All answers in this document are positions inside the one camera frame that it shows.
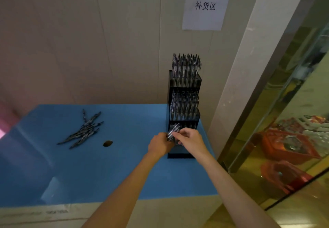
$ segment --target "person's left hand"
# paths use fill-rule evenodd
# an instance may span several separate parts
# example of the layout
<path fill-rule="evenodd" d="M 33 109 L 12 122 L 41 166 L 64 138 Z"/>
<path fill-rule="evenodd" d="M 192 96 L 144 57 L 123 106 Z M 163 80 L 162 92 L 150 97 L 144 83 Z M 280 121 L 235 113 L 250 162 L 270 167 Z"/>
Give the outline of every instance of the person's left hand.
<path fill-rule="evenodd" d="M 159 133 L 154 135 L 150 144 L 148 145 L 148 154 L 160 159 L 163 155 L 168 153 L 173 147 L 174 143 L 167 141 L 166 133 Z"/>

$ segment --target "white paper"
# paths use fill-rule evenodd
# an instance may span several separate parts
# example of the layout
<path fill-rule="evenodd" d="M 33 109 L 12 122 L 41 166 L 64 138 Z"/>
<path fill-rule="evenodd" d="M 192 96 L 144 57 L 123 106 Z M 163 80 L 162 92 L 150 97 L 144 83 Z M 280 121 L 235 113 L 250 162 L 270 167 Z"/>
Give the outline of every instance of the white paper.
<path fill-rule="evenodd" d="M 185 0 L 183 30 L 221 30 L 228 0 Z"/>

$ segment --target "person's right hand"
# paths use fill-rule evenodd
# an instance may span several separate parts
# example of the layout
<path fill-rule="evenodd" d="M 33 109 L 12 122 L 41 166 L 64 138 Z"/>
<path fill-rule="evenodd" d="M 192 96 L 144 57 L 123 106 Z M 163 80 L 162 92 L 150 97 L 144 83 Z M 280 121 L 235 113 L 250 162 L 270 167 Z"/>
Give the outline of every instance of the person's right hand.
<path fill-rule="evenodd" d="M 183 128 L 177 132 L 173 132 L 172 135 L 179 140 L 183 146 L 194 156 L 198 161 L 204 156 L 211 156 L 206 145 L 202 140 L 202 136 L 195 129 Z"/>

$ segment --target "blue table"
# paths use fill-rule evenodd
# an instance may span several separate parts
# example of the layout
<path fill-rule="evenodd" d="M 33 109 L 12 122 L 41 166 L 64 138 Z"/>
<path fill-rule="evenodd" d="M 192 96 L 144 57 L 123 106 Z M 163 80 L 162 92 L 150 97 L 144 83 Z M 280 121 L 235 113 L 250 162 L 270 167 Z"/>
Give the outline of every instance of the blue table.
<path fill-rule="evenodd" d="M 166 132 L 166 104 L 39 105 L 0 139 L 0 207 L 102 202 L 147 152 L 155 134 Z M 101 111 L 97 134 L 77 148 L 56 145 Z M 212 152 L 200 121 L 198 130 Z M 103 143 L 113 144 L 104 147 Z M 195 159 L 163 157 L 139 199 L 216 195 Z"/>

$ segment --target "forearm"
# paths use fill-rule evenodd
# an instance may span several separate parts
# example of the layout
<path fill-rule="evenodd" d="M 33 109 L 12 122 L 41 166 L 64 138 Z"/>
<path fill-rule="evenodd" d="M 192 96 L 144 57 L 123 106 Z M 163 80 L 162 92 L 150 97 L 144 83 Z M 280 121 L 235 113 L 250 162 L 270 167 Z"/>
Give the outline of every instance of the forearm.
<path fill-rule="evenodd" d="M 157 159 L 146 154 L 131 174 L 99 206 L 83 228 L 125 228 L 144 183 Z"/>
<path fill-rule="evenodd" d="M 280 227 L 246 194 L 210 155 L 198 160 L 205 168 L 218 194 L 238 228 Z"/>

